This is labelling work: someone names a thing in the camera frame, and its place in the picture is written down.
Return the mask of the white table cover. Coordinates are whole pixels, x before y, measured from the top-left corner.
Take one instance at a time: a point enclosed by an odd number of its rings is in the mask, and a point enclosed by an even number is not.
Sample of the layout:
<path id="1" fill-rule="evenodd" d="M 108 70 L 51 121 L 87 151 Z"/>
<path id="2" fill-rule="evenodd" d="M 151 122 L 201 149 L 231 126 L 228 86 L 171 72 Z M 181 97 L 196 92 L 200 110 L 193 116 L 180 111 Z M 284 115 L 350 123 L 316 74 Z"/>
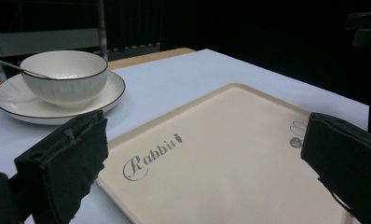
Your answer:
<path id="1" fill-rule="evenodd" d="M 212 50 L 140 63 L 119 70 L 126 90 L 107 113 L 109 141 L 228 84 L 243 84 L 309 111 L 331 114 L 359 126 L 366 105 Z M 98 181 L 71 224 L 131 224 Z"/>

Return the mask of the grey chair frame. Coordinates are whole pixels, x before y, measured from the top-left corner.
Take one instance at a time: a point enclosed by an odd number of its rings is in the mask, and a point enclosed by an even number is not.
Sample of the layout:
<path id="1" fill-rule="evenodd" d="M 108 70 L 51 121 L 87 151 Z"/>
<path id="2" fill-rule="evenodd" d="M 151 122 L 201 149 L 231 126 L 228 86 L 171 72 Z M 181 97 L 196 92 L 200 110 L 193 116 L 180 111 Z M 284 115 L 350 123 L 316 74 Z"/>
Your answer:
<path id="1" fill-rule="evenodd" d="M 0 33 L 0 59 L 51 50 L 100 47 L 100 55 L 108 60 L 103 0 L 95 0 L 93 5 L 97 9 L 96 28 Z"/>

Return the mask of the white ribbed bowl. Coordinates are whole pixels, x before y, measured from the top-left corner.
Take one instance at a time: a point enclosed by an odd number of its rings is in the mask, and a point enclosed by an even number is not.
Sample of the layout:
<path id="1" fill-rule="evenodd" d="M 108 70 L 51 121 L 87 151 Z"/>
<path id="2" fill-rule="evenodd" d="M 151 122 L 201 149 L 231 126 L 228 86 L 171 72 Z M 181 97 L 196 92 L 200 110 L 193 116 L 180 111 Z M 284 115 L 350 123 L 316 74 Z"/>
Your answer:
<path id="1" fill-rule="evenodd" d="M 87 105 L 103 91 L 108 62 L 79 50 L 55 50 L 24 59 L 21 75 L 38 98 L 62 108 Z"/>

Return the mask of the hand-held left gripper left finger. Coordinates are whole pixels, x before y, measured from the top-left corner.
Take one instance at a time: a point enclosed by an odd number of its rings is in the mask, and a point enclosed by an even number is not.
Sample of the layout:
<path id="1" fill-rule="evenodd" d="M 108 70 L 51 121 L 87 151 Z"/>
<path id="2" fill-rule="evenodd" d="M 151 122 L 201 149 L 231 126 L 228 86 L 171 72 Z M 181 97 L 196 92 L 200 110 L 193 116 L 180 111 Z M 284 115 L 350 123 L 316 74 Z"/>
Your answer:
<path id="1" fill-rule="evenodd" d="M 15 159 L 17 205 L 35 224 L 68 224 L 104 168 L 107 119 L 95 110 L 64 123 Z"/>

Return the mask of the metal spoon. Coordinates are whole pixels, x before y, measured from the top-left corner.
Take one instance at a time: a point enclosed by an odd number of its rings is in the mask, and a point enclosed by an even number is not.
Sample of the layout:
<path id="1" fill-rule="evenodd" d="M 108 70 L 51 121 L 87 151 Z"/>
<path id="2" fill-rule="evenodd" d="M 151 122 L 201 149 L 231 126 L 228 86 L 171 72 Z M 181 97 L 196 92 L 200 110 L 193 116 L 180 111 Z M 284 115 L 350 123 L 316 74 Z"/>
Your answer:
<path id="1" fill-rule="evenodd" d="M 28 75 L 34 75 L 34 76 L 37 76 L 37 77 L 42 77 L 42 78 L 46 78 L 46 79 L 54 79 L 52 77 L 47 77 L 47 76 L 44 76 L 44 75 L 41 75 L 41 74 L 38 74 L 36 72 L 33 72 L 33 71 L 29 71 L 29 70 L 26 70 L 26 69 L 23 69 L 15 64 L 12 64 L 12 63 L 7 63 L 7 62 L 4 62 L 4 61 L 1 61 L 0 60 L 0 64 L 3 64 L 5 66 L 8 66 L 8 67 L 12 67 L 12 68 L 15 68 L 15 69 L 18 69 L 24 73 L 27 73 Z"/>

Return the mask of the white ribbed plate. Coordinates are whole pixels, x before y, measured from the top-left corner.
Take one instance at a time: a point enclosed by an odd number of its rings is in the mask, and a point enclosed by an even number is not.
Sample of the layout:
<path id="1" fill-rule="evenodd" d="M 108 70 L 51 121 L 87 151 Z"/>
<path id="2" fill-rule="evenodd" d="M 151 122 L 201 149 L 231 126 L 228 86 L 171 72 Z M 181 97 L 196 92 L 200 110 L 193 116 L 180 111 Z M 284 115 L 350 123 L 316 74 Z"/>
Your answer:
<path id="1" fill-rule="evenodd" d="M 21 75 L 16 75 L 0 84 L 0 109 L 21 121 L 42 125 L 62 125 L 75 116 L 93 110 L 109 111 L 119 103 L 125 90 L 124 79 L 110 71 L 103 91 L 90 103 L 79 108 L 59 108 L 39 100 L 26 87 Z"/>

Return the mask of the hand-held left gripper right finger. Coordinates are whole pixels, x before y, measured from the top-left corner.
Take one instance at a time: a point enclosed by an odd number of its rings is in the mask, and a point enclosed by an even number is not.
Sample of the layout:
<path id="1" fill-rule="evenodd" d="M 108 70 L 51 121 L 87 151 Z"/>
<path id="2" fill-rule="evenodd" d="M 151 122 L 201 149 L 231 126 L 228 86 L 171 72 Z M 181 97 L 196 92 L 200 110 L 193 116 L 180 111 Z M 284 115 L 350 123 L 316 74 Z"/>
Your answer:
<path id="1" fill-rule="evenodd" d="M 371 133 L 345 121 L 312 113 L 301 159 L 345 210 L 371 224 Z"/>

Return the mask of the beige plastic tray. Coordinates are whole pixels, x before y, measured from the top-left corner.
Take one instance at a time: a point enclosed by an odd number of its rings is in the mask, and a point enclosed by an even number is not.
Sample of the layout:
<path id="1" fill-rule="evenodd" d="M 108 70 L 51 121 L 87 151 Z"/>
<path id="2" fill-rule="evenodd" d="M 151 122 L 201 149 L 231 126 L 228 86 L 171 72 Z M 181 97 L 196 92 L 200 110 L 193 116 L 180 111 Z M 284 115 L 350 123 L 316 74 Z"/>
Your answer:
<path id="1" fill-rule="evenodd" d="M 111 140 L 98 183 L 133 224 L 357 224 L 300 157 L 308 118 L 228 84 Z"/>

